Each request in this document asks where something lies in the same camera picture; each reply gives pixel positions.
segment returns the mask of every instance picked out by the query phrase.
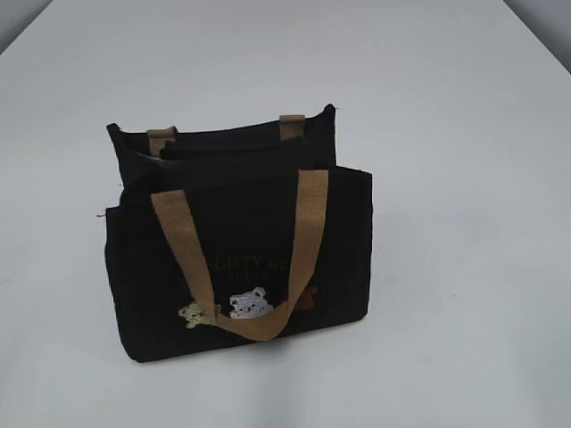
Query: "canvas strap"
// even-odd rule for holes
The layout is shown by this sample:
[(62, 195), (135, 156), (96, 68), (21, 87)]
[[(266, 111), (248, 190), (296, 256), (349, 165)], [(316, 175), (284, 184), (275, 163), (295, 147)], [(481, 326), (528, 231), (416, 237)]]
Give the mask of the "canvas strap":
[(313, 276), (325, 228), (327, 191), (326, 170), (299, 172), (287, 300), (268, 314), (249, 319), (233, 319), (219, 312), (214, 300), (210, 272), (185, 192), (175, 190), (155, 193), (151, 198), (162, 231), (182, 269), (186, 284), (204, 314), (224, 330), (253, 341), (268, 341), (286, 327), (295, 303)]
[(177, 129), (175, 127), (164, 129), (149, 129), (146, 131), (149, 138), (149, 153), (155, 158), (161, 157), (161, 150), (167, 141), (175, 141), (177, 139)]
[(279, 117), (279, 137), (282, 141), (303, 138), (305, 135), (305, 116), (286, 114)]

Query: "appliqué patch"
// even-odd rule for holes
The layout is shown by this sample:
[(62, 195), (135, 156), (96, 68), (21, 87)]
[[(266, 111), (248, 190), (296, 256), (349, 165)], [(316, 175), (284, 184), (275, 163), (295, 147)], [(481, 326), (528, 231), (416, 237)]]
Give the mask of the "appliqué patch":
[(230, 317), (233, 319), (257, 318), (271, 312), (274, 307), (266, 301), (265, 295), (266, 290), (256, 287), (251, 292), (230, 296), (230, 304), (234, 308), (230, 312)]
[(295, 305), (295, 310), (309, 310), (313, 309), (315, 306), (315, 301), (313, 300), (313, 296), (317, 294), (318, 287), (312, 286), (307, 287), (303, 290), (302, 295), (300, 296), (299, 300)]
[(197, 325), (215, 325), (204, 315), (203, 309), (196, 302), (178, 310), (178, 314), (186, 320), (186, 328), (195, 328)]

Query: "bag handle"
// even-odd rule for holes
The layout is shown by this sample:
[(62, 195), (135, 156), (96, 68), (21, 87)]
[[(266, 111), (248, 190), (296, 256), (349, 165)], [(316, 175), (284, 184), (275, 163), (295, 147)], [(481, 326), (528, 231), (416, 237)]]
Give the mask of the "bag handle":
[[(149, 153), (154, 158), (161, 157), (161, 150), (168, 141), (177, 140), (175, 127), (148, 129)], [(279, 117), (279, 138), (281, 141), (303, 138), (305, 135), (305, 116), (302, 114), (286, 114)]]
[(161, 223), (186, 284), (204, 314), (215, 325), (253, 341), (268, 341), (286, 327), (303, 289), (315, 271), (327, 211), (328, 171), (299, 171), (292, 262), (287, 300), (266, 315), (233, 319), (222, 315), (214, 302), (214, 291), (206, 258), (196, 233), (194, 219), (183, 190), (151, 195), (154, 212)]
[(279, 139), (282, 141), (305, 136), (305, 116), (286, 114), (279, 117)]
[(149, 129), (146, 131), (146, 135), (149, 138), (149, 153), (154, 158), (160, 158), (161, 150), (167, 145), (167, 141), (177, 139), (177, 129), (175, 127)]

